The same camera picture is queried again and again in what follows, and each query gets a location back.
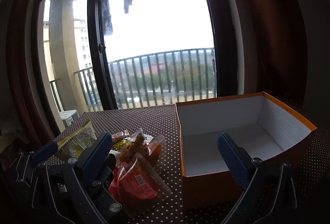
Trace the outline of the large yellow chip bag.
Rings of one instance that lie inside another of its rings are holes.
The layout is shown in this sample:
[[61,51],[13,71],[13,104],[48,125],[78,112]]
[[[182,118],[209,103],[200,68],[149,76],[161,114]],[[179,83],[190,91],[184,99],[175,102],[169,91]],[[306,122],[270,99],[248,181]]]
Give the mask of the large yellow chip bag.
[[66,162],[70,158],[79,158],[82,152],[97,140],[92,122],[87,120],[75,132],[59,141],[57,158]]

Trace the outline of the small red yellow candy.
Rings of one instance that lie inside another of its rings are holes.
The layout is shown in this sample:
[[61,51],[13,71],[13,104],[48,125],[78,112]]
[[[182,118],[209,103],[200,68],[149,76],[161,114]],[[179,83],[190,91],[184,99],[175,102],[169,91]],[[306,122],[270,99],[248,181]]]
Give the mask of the small red yellow candy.
[[124,131],[120,131],[115,134],[112,134],[111,135],[112,143],[113,144],[118,143],[119,141],[121,141],[129,136],[130,136],[130,133],[128,130],[124,130]]

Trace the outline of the red white snack packet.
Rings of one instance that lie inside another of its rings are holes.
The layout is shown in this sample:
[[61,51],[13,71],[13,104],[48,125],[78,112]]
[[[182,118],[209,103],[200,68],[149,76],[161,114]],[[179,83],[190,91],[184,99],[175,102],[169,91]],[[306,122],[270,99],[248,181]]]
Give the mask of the red white snack packet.
[[139,153],[130,162],[117,165],[113,176],[108,192],[120,202],[149,202],[172,194],[156,170]]

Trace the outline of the orange clear snack pouch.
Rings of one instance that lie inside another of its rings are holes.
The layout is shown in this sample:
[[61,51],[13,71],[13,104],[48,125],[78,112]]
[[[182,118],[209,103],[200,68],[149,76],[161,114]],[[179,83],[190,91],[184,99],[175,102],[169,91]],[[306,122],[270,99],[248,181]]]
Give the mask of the orange clear snack pouch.
[[165,153],[165,146],[163,135],[153,137],[150,142],[147,142],[145,135],[139,133],[121,149],[119,156],[116,158],[116,164],[128,164],[132,161],[133,156],[139,153],[152,167],[156,167],[158,160]]

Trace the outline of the white outdoor air conditioner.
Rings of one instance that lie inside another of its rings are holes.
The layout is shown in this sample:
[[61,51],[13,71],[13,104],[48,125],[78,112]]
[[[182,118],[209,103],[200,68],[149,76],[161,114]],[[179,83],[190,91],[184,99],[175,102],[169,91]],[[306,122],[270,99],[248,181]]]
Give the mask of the white outdoor air conditioner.
[[79,118],[79,113],[77,110],[67,110],[59,112],[61,120],[65,127],[70,126],[75,120]]

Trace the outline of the orange cardboard box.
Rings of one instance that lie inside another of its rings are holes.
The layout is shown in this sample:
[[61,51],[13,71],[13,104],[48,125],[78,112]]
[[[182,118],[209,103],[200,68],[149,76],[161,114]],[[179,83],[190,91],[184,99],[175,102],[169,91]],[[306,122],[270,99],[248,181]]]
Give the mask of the orange cardboard box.
[[176,104],[184,209],[237,199],[235,182],[218,150],[227,133],[252,157],[297,165],[316,126],[265,92]]

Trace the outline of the black balcony railing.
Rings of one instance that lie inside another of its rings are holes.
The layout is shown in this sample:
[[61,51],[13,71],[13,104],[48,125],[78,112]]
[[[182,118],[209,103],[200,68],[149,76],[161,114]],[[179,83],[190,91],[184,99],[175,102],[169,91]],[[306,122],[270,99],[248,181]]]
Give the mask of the black balcony railing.
[[145,54],[108,63],[119,109],[214,98],[214,48]]

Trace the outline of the hanging dark cloth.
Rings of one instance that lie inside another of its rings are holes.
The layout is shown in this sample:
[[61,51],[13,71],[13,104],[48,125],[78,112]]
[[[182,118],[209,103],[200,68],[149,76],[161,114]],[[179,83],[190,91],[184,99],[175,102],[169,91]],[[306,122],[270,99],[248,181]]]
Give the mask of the hanging dark cloth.
[[102,27],[104,35],[112,35],[113,27],[111,22],[109,0],[101,0]]

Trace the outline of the dark red curtain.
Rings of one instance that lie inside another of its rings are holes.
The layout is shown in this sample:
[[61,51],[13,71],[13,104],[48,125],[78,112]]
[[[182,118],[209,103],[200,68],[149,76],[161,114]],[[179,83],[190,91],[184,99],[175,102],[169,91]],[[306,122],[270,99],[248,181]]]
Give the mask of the dark red curtain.
[[303,104],[308,44],[298,0],[247,0],[256,40],[257,89]]

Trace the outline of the black window frame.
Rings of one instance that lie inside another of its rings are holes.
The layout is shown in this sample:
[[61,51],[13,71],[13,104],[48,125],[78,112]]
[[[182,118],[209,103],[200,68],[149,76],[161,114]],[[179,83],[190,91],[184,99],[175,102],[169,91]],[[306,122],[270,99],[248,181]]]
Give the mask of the black window frame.
[[238,57],[228,0],[109,0],[112,35],[104,35],[101,0],[35,0],[31,34],[55,136],[59,112],[121,110],[108,63],[152,53],[214,48],[216,96],[238,91]]

